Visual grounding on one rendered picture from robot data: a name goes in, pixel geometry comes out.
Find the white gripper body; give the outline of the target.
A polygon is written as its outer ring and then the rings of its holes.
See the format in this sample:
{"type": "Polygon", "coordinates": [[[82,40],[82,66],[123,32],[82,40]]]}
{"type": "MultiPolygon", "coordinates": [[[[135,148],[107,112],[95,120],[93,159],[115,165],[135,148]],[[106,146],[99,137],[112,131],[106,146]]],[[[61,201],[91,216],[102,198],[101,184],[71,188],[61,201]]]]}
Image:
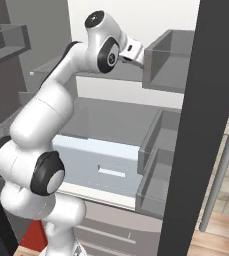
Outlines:
{"type": "Polygon", "coordinates": [[[144,66],[144,52],[141,52],[132,63],[136,66],[143,67],[144,66]]]}

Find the grey fridge shelf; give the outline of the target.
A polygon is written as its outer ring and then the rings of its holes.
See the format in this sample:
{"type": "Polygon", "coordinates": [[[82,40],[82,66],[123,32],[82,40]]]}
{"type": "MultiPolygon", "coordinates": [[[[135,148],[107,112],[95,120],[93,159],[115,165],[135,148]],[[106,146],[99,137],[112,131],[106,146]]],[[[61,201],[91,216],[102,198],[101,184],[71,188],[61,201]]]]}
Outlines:
{"type": "MultiPolygon", "coordinates": [[[[58,63],[59,60],[60,60],[60,56],[32,70],[30,72],[30,75],[41,76],[42,78],[45,78],[48,75],[48,73],[55,67],[55,65],[58,63]]],[[[89,73],[89,72],[80,72],[78,73],[78,76],[141,82],[142,76],[143,76],[143,70],[137,66],[133,66],[129,63],[123,63],[119,61],[115,66],[115,68],[110,73],[96,74],[96,73],[89,73]]]]}

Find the grey fridge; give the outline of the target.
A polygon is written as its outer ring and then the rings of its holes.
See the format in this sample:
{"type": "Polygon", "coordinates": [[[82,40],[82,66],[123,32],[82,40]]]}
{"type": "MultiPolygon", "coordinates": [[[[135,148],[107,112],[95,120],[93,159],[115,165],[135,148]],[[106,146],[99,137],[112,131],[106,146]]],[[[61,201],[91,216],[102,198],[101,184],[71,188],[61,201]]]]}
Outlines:
{"type": "MultiPolygon", "coordinates": [[[[104,9],[114,16],[121,28],[148,46],[167,28],[193,29],[196,26],[200,0],[67,0],[71,35],[86,37],[82,20],[89,12],[104,9]]],[[[180,108],[183,96],[179,93],[157,92],[142,87],[142,82],[80,77],[78,95],[82,103],[106,108],[97,129],[103,133],[114,115],[131,117],[141,112],[154,112],[160,107],[180,108]]],[[[105,206],[135,212],[135,197],[64,182],[59,191],[105,206]]]]}

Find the dark grey right fridge door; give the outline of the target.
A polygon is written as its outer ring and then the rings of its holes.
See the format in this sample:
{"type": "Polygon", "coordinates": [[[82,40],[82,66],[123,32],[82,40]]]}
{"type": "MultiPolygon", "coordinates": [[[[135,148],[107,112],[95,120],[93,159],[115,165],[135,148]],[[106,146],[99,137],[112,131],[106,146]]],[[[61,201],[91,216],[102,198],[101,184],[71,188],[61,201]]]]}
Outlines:
{"type": "Polygon", "coordinates": [[[187,256],[229,118],[229,0],[200,0],[157,256],[187,256]]]}

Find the large grey door bin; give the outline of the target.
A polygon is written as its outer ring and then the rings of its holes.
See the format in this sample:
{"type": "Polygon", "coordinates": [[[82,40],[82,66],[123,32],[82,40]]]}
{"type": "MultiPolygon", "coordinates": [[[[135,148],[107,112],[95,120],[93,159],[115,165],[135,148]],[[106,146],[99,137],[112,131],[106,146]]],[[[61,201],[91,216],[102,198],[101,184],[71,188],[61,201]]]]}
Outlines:
{"type": "Polygon", "coordinates": [[[167,30],[145,49],[142,86],[146,89],[184,93],[193,30],[167,30]]]}

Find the pale blue crisper drawer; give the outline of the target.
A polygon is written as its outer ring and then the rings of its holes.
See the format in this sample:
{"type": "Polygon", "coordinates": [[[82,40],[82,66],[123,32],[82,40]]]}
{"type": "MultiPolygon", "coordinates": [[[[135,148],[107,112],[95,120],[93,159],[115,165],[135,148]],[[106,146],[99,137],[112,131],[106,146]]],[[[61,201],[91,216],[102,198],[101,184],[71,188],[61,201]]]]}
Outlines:
{"type": "Polygon", "coordinates": [[[135,197],[142,179],[138,146],[56,135],[53,148],[65,165],[65,182],[135,197]]]}

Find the grey freezer drawer front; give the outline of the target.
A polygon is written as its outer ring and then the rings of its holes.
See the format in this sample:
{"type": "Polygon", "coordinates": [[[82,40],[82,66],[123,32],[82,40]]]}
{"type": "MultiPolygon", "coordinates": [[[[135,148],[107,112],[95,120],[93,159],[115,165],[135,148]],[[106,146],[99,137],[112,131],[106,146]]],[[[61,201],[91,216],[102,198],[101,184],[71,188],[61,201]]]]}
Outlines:
{"type": "Polygon", "coordinates": [[[74,231],[88,256],[157,256],[161,220],[89,201],[86,206],[74,231]]]}

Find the red block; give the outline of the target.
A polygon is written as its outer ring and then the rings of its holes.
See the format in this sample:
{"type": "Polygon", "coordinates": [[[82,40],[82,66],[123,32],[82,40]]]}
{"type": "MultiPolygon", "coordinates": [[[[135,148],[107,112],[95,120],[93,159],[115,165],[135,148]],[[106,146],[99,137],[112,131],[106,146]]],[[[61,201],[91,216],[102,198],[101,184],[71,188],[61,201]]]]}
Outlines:
{"type": "Polygon", "coordinates": [[[43,223],[40,220],[33,220],[25,235],[23,236],[20,246],[33,251],[41,252],[48,244],[43,223]]]}

